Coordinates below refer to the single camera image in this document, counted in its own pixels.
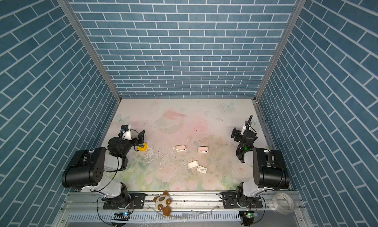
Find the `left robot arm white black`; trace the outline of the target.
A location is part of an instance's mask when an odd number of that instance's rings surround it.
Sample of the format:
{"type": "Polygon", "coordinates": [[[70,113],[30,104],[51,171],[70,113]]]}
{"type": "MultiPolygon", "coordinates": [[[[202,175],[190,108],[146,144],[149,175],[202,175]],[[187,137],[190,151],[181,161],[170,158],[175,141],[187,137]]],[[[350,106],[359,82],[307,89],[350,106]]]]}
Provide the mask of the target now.
{"type": "Polygon", "coordinates": [[[145,131],[137,132],[136,137],[132,136],[133,131],[129,126],[122,125],[119,135],[111,138],[106,148],[75,152],[62,175],[62,185],[77,190],[89,187],[91,192],[103,195],[102,200],[110,205],[127,208],[131,196],[125,184],[105,174],[126,170],[129,151],[132,148],[137,151],[137,147],[145,143],[145,131]]]}

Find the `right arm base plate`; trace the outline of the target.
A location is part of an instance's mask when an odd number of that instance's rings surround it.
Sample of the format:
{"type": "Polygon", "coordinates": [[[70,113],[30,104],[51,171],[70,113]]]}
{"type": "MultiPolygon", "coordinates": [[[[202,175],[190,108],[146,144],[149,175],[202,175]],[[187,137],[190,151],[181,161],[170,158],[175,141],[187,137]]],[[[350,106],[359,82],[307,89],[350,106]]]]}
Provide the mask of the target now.
{"type": "Polygon", "coordinates": [[[224,191],[218,194],[225,209],[236,208],[263,208],[260,198],[247,197],[235,191],[224,191]]]}

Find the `white staple box sleeve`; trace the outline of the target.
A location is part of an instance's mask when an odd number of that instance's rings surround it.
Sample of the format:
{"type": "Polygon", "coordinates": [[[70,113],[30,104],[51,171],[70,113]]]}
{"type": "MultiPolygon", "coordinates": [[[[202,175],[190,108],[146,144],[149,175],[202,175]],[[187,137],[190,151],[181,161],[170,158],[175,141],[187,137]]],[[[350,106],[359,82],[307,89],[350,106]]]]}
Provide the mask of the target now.
{"type": "Polygon", "coordinates": [[[207,173],[207,168],[206,167],[203,167],[203,166],[197,166],[197,169],[196,169],[198,172],[200,173],[203,173],[203,174],[206,174],[207,173]]]}

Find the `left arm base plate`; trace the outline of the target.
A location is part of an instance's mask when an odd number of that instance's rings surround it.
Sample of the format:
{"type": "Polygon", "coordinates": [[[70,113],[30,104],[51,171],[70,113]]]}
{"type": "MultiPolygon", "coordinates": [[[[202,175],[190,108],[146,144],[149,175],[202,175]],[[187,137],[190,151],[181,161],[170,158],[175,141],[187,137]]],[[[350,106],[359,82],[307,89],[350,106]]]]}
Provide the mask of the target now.
{"type": "Polygon", "coordinates": [[[125,197],[118,196],[114,198],[103,198],[103,209],[105,210],[123,210],[123,209],[142,209],[145,202],[145,193],[131,193],[125,197]]]}

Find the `cardboard staple tray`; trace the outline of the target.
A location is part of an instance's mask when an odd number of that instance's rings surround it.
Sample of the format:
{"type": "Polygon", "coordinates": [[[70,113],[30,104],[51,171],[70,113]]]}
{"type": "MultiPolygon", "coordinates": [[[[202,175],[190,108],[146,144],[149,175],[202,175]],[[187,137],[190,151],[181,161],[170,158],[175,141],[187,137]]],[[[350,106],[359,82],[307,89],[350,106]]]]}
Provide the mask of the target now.
{"type": "Polygon", "coordinates": [[[188,168],[189,169],[196,168],[197,166],[199,166],[199,163],[198,163],[197,160],[188,163],[188,168]]]}

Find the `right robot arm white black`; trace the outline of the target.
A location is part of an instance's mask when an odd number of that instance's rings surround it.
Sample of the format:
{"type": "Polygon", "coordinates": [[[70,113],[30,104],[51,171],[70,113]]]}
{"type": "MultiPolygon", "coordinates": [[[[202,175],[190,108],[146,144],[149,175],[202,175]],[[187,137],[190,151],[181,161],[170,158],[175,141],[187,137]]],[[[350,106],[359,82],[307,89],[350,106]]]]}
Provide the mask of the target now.
{"type": "Polygon", "coordinates": [[[236,148],[238,160],[253,166],[252,179],[241,182],[237,188],[237,200],[257,198],[263,192],[289,187],[290,177],[281,151],[255,147],[257,133],[246,126],[242,130],[234,128],[231,138],[238,142],[236,148]]]}

